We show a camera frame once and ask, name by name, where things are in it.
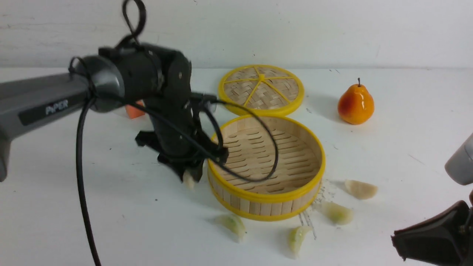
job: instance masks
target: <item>black cable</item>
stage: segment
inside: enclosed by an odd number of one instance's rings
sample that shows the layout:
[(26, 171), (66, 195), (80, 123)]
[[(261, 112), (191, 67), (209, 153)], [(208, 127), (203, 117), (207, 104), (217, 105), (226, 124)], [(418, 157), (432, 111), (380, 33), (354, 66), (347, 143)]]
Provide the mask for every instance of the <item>black cable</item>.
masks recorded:
[(92, 258), (96, 266), (101, 266), (100, 259), (98, 257), (97, 248), (95, 247), (94, 234), (92, 233), (92, 226), (90, 225), (90, 218), (87, 210), (86, 193), (84, 190), (84, 177), (82, 173), (82, 135), (84, 132), (84, 123), (88, 110), (95, 103), (95, 97), (87, 100), (87, 103), (82, 108), (82, 112), (79, 117), (79, 124), (77, 126), (77, 137), (76, 137), (76, 174), (77, 174), (77, 190), (79, 192), (80, 210), (82, 211), (82, 218), (84, 219), (84, 226), (86, 229), (87, 240), (92, 253)]
[[(82, 64), (82, 67), (84, 68), (85, 73), (76, 72), (76, 70), (74, 68), (74, 61), (76, 61), (76, 60), (79, 61), (80, 64)], [(92, 77), (90, 76), (90, 72), (87, 68), (87, 65), (86, 65), (84, 59), (82, 59), (82, 57), (79, 57), (79, 56), (72, 57), (70, 62), (69, 62), (69, 67), (67, 68), (67, 70), (69, 71), (70, 75), (76, 74), (76, 75), (79, 75), (79, 76), (82, 76), (82, 77), (86, 78), (87, 81), (88, 81), (88, 84), (89, 84), (89, 87), (88, 87), (89, 91), (92, 93), (92, 95), (95, 94), (95, 92), (96, 92), (95, 84), (92, 81)]]
[[(162, 116), (160, 113), (158, 112), (155, 112), (154, 110), (151, 110), (149, 108), (146, 108), (144, 106), (141, 106), (135, 102), (132, 102), (132, 101), (128, 101), (120, 96), (117, 96), (117, 95), (114, 95), (114, 94), (108, 94), (108, 93), (99, 93), (98, 94), (98, 97), (99, 98), (108, 98), (108, 99), (111, 99), (111, 100), (115, 100), (115, 101), (118, 101), (124, 105), (130, 105), (138, 110), (141, 110), (147, 114), (149, 114), (150, 116), (152, 116), (153, 118), (155, 119), (158, 119), (159, 121), (161, 121), (162, 123), (164, 123), (165, 125), (169, 126), (170, 128), (174, 129), (177, 133), (179, 133), (181, 136), (183, 136), (190, 144), (192, 144), (192, 146), (194, 146), (196, 149), (198, 149), (202, 154), (204, 154), (207, 158), (209, 158), (210, 160), (212, 160), (215, 164), (217, 164), (220, 168), (222, 168), (225, 172), (229, 173), (230, 175), (236, 177), (236, 178), (239, 178), (239, 179), (242, 179), (244, 181), (248, 181), (248, 182), (263, 182), (265, 180), (268, 180), (271, 178), (271, 176), (274, 174), (274, 172), (276, 171), (276, 167), (278, 165), (278, 159), (279, 159), (279, 153), (278, 153), (278, 145), (274, 139), (274, 137), (272, 136), (271, 134), (271, 131), (269, 130), (269, 128), (264, 124), (264, 122), (255, 114), (253, 113), (252, 111), (248, 110), (247, 108), (243, 108), (243, 110), (247, 111), (249, 114), (251, 114), (262, 126), (263, 128), (266, 130), (266, 132), (269, 134), (272, 142), (273, 142), (273, 145), (274, 145), (274, 164), (270, 170), (270, 172), (268, 173), (267, 176), (265, 176), (264, 178), (262, 179), (251, 179), (251, 178), (246, 178), (246, 177), (243, 177), (239, 174), (237, 174), (236, 172), (230, 170), (228, 167), (225, 166), (225, 164), (223, 164), (222, 162), (219, 161), (219, 159), (217, 157), (215, 157), (213, 154), (211, 154), (210, 152), (208, 152), (204, 147), (202, 147), (196, 140), (194, 140), (191, 136), (189, 136), (188, 134), (186, 134), (183, 130), (181, 130), (179, 127), (177, 127), (174, 123), (172, 123), (171, 121), (169, 121), (167, 118), (165, 118), (164, 116)], [(217, 101), (214, 101), (215, 103), (220, 103), (220, 104), (227, 104), (227, 105), (232, 105), (232, 103), (228, 103), (228, 102), (224, 102), (224, 101), (220, 101), (220, 100), (217, 100)]]
[(222, 131), (220, 131), (219, 124), (213, 117), (212, 113), (210, 112), (209, 109), (207, 109), (205, 106), (202, 107), (202, 111), (204, 111), (205, 115), (209, 118), (210, 123), (212, 123), (213, 129), (215, 130), (215, 134), (217, 135), (217, 140), (218, 140), (218, 149), (221, 150), (223, 149), (223, 136), (222, 136)]
[(146, 24), (146, 8), (145, 4), (141, 0), (133, 0), (138, 7), (138, 12), (139, 12), (139, 20), (138, 20), (138, 25), (136, 26), (136, 29), (133, 29), (133, 26), (131, 26), (130, 19), (128, 18), (128, 13), (126, 11), (126, 7), (128, 5), (128, 2), (130, 0), (125, 0), (123, 1), (122, 4), (122, 13), (123, 13), (123, 18), (125, 19), (126, 26), (128, 26), (130, 30), (130, 34), (125, 36), (116, 46), (115, 49), (120, 49), (123, 46), (125, 46), (127, 43), (129, 43), (131, 40), (134, 40), (137, 45), (140, 45), (138, 41), (138, 36), (141, 34), (143, 29), (145, 28)]

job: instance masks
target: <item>bamboo steamer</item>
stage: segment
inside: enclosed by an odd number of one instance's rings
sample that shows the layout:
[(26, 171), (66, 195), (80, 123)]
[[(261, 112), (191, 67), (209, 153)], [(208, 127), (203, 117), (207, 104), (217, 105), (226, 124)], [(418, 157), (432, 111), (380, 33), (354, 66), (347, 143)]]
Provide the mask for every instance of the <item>bamboo steamer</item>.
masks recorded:
[[(325, 170), (325, 153), (317, 137), (299, 122), (278, 115), (261, 119), (278, 144), (280, 158), (273, 176), (263, 182), (246, 182), (209, 161), (209, 182), (218, 201), (235, 214), (259, 221), (284, 220), (314, 201)], [(221, 131), (229, 149), (228, 168), (251, 179), (269, 173), (274, 146), (256, 119), (238, 117)]]
[[(259, 116), (286, 116), (304, 99), (304, 86), (291, 72), (270, 65), (248, 65), (228, 72), (219, 84), (220, 99), (244, 106)], [(237, 115), (247, 115), (227, 106)]]

